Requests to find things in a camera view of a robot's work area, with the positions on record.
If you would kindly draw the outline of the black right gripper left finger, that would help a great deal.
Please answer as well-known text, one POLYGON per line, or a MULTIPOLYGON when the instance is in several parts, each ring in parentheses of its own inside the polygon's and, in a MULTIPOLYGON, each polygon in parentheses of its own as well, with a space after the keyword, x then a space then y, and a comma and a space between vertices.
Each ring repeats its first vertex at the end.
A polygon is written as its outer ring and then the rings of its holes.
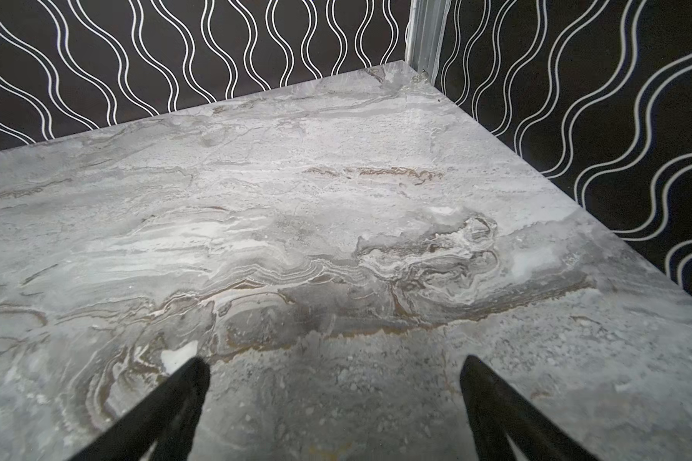
POLYGON ((74 460, 186 460, 210 387, 211 367, 192 357, 74 460))

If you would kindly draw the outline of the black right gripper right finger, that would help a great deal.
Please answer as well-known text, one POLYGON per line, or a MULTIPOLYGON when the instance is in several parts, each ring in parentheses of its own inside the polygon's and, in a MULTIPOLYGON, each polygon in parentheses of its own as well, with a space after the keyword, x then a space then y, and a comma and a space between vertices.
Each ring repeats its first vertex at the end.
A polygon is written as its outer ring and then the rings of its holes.
POLYGON ((476 355, 463 362, 461 393, 481 460, 514 460, 517 447, 529 460, 594 460, 476 355))

